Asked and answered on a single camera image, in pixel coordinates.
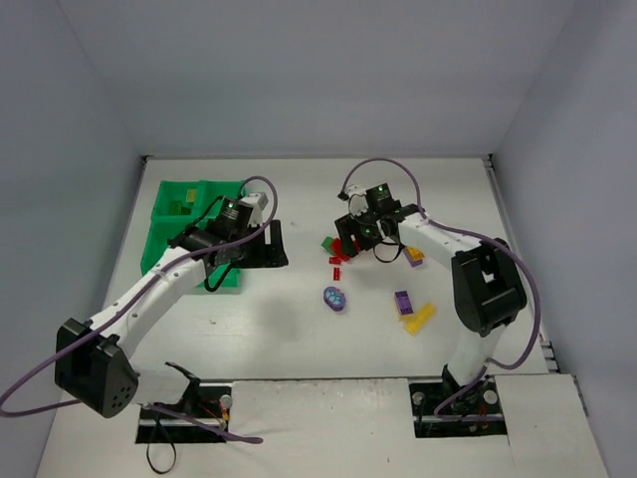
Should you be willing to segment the large red lego brick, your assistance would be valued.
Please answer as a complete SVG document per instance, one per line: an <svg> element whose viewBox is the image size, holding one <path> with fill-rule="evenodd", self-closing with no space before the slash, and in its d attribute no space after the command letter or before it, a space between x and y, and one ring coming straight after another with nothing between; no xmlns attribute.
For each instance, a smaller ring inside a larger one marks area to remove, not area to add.
<svg viewBox="0 0 637 478"><path fill-rule="evenodd" d="M341 261L348 262L350 260L350 257L342 251L341 241L338 238L333 239L330 244L330 250L333 255L338 257Z"/></svg>

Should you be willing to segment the pale yellow-green lego brick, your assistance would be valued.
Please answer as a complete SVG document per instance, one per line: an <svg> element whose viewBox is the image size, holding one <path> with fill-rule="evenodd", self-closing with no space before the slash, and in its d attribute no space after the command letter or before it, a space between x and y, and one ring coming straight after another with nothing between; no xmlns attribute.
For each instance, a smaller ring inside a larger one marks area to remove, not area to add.
<svg viewBox="0 0 637 478"><path fill-rule="evenodd" d="M188 189L185 194L185 202L188 204L192 204L195 202L197 196L196 189Z"/></svg>

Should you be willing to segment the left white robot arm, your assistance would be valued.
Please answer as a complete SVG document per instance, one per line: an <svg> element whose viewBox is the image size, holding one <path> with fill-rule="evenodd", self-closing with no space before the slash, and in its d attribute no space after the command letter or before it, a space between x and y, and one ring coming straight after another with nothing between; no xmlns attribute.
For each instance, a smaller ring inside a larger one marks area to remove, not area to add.
<svg viewBox="0 0 637 478"><path fill-rule="evenodd" d="M226 197L205 226L194 223L169 241L155 265L111 306L80 323L67 320L58 330L56 385L104 418L128 405L193 407L199 378L174 362L145 370L134 364L136 349L158 321L198 285L217 288L217 269L280 268L289 260L281 223L266 222L265 193Z"/></svg>

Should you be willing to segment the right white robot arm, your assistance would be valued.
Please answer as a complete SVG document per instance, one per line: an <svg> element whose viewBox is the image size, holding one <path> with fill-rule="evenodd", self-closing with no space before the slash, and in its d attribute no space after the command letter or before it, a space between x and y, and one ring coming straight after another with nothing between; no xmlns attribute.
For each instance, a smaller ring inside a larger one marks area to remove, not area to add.
<svg viewBox="0 0 637 478"><path fill-rule="evenodd" d="M369 189L349 186L338 198L347 204L347 213L334 221L345 255L353 257L389 239L450 271L462 329L442 381L456 392L478 380L502 334L528 302L507 244L446 231L425 219L415 204L393 198L385 183Z"/></svg>

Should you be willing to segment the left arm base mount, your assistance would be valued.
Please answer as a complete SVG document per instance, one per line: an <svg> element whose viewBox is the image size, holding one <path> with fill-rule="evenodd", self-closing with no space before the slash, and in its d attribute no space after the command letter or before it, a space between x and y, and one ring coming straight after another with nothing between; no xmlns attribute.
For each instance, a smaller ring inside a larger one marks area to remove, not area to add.
<svg viewBox="0 0 637 478"><path fill-rule="evenodd" d="M199 389L199 402L189 412L183 411L177 405L160 404L160 407L172 413L188 415L210 427L230 430L231 413L223 411L220 400L227 402L225 395L233 396L233 385L230 382L203 382ZM142 408L139 411L135 428L136 444L218 444L226 443L227 439L204 430L203 428L171 414L156 412Z"/></svg>

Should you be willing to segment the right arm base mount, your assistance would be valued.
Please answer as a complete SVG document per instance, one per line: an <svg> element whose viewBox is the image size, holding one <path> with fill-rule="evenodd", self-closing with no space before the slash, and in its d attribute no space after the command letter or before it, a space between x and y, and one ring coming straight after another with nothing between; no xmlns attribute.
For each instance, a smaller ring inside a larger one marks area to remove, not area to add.
<svg viewBox="0 0 637 478"><path fill-rule="evenodd" d="M483 380L462 397L436 412L436 407L450 395L450 391L443 390L441 381L409 383L416 438L477 438L508 434L493 378Z"/></svg>

